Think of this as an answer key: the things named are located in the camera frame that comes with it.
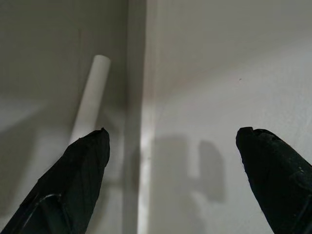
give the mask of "white cylinder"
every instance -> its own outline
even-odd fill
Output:
[[[110,64],[109,58],[103,55],[94,56],[70,138],[70,144],[94,130]]]

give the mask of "white plastic rod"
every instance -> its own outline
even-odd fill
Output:
[[[94,56],[70,144],[94,130],[110,65],[109,58],[103,55]]]

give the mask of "white tube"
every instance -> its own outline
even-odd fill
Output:
[[[94,130],[110,64],[109,58],[103,55],[94,56],[70,144]]]

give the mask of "white wall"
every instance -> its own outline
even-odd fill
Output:
[[[271,234],[235,136],[266,128],[312,162],[312,2],[149,0],[147,9],[148,233]]]
[[[126,0],[0,1],[0,230],[62,155],[95,54],[112,60],[98,127],[111,136],[89,233],[122,233]]]

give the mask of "gray wall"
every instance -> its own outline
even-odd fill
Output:
[[[0,1],[0,229],[66,148],[95,54],[112,60],[98,117],[111,135],[89,233],[121,233],[126,0]]]

